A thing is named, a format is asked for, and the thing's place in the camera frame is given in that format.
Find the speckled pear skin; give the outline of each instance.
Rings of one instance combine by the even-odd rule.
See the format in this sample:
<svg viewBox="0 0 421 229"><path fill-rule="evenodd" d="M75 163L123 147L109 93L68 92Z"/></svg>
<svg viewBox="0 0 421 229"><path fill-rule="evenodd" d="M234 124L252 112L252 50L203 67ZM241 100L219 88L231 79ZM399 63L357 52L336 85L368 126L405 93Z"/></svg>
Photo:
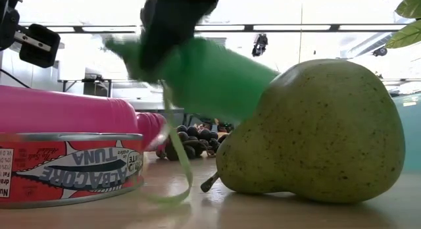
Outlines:
<svg viewBox="0 0 421 229"><path fill-rule="evenodd" d="M322 59L273 80L254 115L222 142L216 164L239 193L358 203L387 191L404 158L401 119L382 82L358 64Z"/></svg>

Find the desk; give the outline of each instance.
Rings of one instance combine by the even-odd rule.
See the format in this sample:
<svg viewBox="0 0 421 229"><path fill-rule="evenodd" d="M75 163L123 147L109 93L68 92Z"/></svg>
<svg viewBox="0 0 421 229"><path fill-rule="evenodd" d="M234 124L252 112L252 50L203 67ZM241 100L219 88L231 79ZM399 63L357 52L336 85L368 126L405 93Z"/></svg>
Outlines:
<svg viewBox="0 0 421 229"><path fill-rule="evenodd" d="M290 193L250 197L232 193L220 181L208 193L200 184L215 171L215 159L191 162L194 187L189 199L163 211L140 191L173 195L187 187L179 163L147 153L147 185L90 203L45 209L0 210L3 229L418 229L421 228L421 174L404 174L387 193L354 206L329 206Z"/></svg>

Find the tuna can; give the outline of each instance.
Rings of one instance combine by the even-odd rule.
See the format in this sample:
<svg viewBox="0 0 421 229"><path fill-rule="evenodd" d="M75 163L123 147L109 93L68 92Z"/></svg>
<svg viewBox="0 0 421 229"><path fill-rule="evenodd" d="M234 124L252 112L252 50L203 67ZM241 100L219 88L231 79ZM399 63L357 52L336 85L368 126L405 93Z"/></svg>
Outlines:
<svg viewBox="0 0 421 229"><path fill-rule="evenodd" d="M19 134L0 141L0 208L104 199L143 184L142 135Z"/></svg>

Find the pink plastic object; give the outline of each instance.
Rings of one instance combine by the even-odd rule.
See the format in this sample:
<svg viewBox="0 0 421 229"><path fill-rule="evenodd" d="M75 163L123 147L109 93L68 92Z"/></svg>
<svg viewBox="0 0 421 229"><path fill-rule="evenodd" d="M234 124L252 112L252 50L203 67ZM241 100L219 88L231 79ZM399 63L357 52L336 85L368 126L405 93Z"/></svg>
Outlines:
<svg viewBox="0 0 421 229"><path fill-rule="evenodd" d="M0 86L0 103L0 132L138 133L122 99Z"/></svg>
<svg viewBox="0 0 421 229"><path fill-rule="evenodd" d="M161 128L166 123L165 117L156 113L137 113L137 127L138 133L143 135L143 144L148 146L151 141L157 136ZM149 149L150 151L162 151L165 144L158 146L156 149Z"/></svg>

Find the plant leaf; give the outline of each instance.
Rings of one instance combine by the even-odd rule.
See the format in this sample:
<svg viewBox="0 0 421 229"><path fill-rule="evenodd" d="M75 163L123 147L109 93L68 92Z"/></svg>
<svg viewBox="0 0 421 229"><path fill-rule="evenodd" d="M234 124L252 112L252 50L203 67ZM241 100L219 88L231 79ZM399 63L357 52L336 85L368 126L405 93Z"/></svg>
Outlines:
<svg viewBox="0 0 421 229"><path fill-rule="evenodd" d="M421 41L421 20L406 25L386 43L386 48L401 48Z"/></svg>
<svg viewBox="0 0 421 229"><path fill-rule="evenodd" d="M403 0L395 12L404 18L421 18L421 0Z"/></svg>

